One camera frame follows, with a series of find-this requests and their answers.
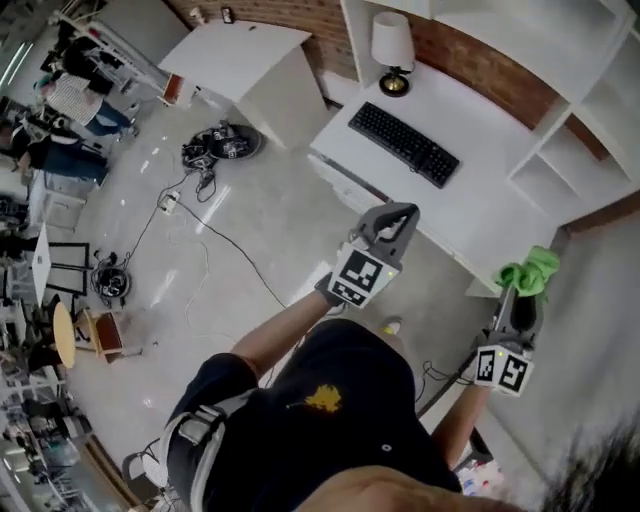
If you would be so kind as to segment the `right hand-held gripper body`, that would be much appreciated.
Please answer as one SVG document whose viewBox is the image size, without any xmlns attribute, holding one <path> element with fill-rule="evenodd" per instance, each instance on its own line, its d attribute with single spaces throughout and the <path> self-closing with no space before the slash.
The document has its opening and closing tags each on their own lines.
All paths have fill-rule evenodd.
<svg viewBox="0 0 640 512">
<path fill-rule="evenodd" d="M 519 397 L 534 370 L 535 331 L 482 329 L 475 338 L 474 384 Z"/>
</svg>

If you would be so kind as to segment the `green cloth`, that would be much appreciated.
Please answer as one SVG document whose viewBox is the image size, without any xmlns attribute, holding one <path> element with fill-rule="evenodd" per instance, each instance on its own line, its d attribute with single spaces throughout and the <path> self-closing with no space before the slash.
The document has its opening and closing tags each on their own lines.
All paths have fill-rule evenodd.
<svg viewBox="0 0 640 512">
<path fill-rule="evenodd" d="M 514 289 L 519 297 L 541 298 L 547 302 L 547 285 L 559 267 L 560 257 L 556 252 L 533 246 L 522 262 L 503 265 L 493 275 L 493 282 L 502 289 Z"/>
</svg>

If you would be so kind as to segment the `white shelf unit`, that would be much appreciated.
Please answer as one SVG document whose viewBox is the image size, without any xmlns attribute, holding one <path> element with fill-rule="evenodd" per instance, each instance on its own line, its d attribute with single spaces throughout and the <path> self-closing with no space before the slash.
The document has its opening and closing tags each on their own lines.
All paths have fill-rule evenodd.
<svg viewBox="0 0 640 512">
<path fill-rule="evenodd" d="M 640 190 L 640 12 L 633 0 L 341 0 L 366 98 L 427 134 L 466 166 L 494 175 L 565 224 Z M 537 120 L 486 105 L 432 64 L 411 92 L 378 89 L 373 21 L 395 11 L 507 57 L 554 92 Z"/>
</svg>

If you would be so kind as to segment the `person's left forearm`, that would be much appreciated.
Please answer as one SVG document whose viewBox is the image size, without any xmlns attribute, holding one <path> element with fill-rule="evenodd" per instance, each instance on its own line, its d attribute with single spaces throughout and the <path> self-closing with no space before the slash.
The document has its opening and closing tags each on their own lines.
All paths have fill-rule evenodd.
<svg viewBox="0 0 640 512">
<path fill-rule="evenodd" d="M 242 337 L 231 349 L 260 380 L 304 337 L 332 306 L 312 291 Z"/>
</svg>

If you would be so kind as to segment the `white desk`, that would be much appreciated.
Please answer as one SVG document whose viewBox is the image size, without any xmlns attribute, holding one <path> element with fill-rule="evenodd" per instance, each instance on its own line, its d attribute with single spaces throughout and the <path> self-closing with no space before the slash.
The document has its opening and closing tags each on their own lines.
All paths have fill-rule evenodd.
<svg viewBox="0 0 640 512">
<path fill-rule="evenodd" d="M 456 157 L 460 165 L 437 188 L 389 152 L 349 127 L 369 102 L 395 116 Z M 419 230 L 492 292 L 493 277 L 520 262 L 534 245 L 550 246 L 558 222 L 508 180 L 518 150 L 532 133 L 466 85 L 417 64 L 410 93 L 385 96 L 377 85 L 359 92 L 333 117 L 311 147 L 361 187 L 421 211 Z"/>
</svg>

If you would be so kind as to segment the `person's left hand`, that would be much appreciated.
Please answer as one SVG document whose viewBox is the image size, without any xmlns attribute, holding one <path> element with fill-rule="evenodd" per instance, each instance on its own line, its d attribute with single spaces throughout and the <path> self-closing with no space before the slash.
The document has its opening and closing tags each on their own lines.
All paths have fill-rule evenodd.
<svg viewBox="0 0 640 512">
<path fill-rule="evenodd" d="M 331 310 L 335 308 L 341 308 L 344 310 L 348 304 L 329 290 L 331 279 L 332 273 L 328 272 L 314 285 L 314 289 L 324 297 Z"/>
</svg>

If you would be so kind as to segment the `black keyboard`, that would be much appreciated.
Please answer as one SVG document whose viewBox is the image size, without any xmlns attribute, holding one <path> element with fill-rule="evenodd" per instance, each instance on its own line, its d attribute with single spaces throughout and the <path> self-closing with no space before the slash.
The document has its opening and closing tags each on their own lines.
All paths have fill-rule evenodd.
<svg viewBox="0 0 640 512">
<path fill-rule="evenodd" d="M 441 146 L 370 102 L 361 106 L 348 126 L 436 188 L 442 189 L 460 165 L 460 161 Z"/>
</svg>

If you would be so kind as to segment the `white shade table lamp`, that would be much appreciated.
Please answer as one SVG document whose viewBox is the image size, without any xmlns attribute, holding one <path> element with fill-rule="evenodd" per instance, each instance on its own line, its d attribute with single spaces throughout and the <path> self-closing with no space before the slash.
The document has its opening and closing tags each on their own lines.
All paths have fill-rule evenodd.
<svg viewBox="0 0 640 512">
<path fill-rule="evenodd" d="M 407 76 L 415 68 L 415 48 L 409 20 L 404 15 L 386 11 L 373 17 L 371 55 L 385 68 L 379 79 L 381 92 L 392 98 L 407 95 Z"/>
</svg>

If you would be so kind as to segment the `reddish brown box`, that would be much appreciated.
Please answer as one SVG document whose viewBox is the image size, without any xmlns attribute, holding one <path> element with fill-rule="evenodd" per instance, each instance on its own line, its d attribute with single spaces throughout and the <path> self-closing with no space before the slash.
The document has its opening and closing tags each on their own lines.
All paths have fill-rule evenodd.
<svg viewBox="0 0 640 512">
<path fill-rule="evenodd" d="M 159 99 L 167 106 L 176 105 L 181 93 L 183 82 L 184 79 L 182 77 L 171 74 Z"/>
</svg>

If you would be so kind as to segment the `white metal rack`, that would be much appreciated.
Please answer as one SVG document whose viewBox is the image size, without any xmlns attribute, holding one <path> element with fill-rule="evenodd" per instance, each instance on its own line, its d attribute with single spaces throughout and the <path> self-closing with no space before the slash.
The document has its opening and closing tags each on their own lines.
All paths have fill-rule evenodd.
<svg viewBox="0 0 640 512">
<path fill-rule="evenodd" d="M 58 28 L 54 51 L 59 67 L 96 82 L 102 92 L 108 83 L 122 94 L 131 92 L 134 83 L 162 92 L 168 75 L 96 15 L 73 19 L 55 11 L 48 18 L 48 24 Z"/>
</svg>

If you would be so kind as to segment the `grey metal chair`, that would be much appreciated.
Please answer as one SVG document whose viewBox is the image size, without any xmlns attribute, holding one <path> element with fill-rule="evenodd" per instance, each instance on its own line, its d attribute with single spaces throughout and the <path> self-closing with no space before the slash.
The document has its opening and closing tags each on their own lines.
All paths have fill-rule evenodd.
<svg viewBox="0 0 640 512">
<path fill-rule="evenodd" d="M 128 489 L 141 502 L 148 503 L 160 496 L 166 489 L 168 477 L 159 462 L 159 440 L 128 455 L 123 460 L 121 473 Z"/>
</svg>

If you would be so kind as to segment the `round wooden table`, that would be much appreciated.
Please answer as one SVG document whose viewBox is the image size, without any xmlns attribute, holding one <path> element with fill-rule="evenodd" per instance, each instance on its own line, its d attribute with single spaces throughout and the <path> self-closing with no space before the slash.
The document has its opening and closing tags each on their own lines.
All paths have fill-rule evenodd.
<svg viewBox="0 0 640 512">
<path fill-rule="evenodd" d="M 75 365 L 75 330 L 71 314 L 62 302 L 56 304 L 52 326 L 55 347 L 61 364 L 66 369 L 71 369 Z"/>
</svg>

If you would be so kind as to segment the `white drawer cabinet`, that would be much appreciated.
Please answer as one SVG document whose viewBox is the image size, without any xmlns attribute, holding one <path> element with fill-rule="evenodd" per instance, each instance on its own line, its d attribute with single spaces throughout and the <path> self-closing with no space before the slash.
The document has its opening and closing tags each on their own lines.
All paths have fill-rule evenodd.
<svg viewBox="0 0 640 512">
<path fill-rule="evenodd" d="M 28 186 L 28 218 L 31 227 L 44 225 L 74 233 L 87 200 L 59 190 L 37 170 Z"/>
</svg>

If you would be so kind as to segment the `white side table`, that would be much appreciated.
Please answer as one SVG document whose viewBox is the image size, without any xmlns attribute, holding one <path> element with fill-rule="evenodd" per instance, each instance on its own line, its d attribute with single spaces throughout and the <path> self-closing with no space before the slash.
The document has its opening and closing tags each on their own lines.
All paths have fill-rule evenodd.
<svg viewBox="0 0 640 512">
<path fill-rule="evenodd" d="M 51 255 L 47 236 L 47 226 L 42 225 L 37 239 L 36 248 L 31 261 L 36 304 L 42 305 L 48 277 L 51 270 Z"/>
</svg>

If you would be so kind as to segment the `black frame stand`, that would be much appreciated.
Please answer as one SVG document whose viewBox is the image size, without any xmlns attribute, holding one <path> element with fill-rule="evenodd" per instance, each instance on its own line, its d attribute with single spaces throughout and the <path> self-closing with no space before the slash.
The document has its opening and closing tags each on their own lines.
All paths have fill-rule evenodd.
<svg viewBox="0 0 640 512">
<path fill-rule="evenodd" d="M 75 288 L 70 286 L 63 286 L 57 283 L 53 283 L 47 280 L 46 288 L 55 292 L 62 292 L 71 295 L 72 297 L 87 297 L 89 291 L 89 276 L 93 267 L 90 264 L 91 251 L 90 244 L 86 242 L 50 242 L 49 243 L 50 254 L 53 254 L 57 250 L 78 249 L 81 251 L 81 261 L 74 263 L 73 261 L 51 261 L 51 270 L 55 275 L 64 274 L 77 274 L 79 276 L 79 285 Z"/>
</svg>

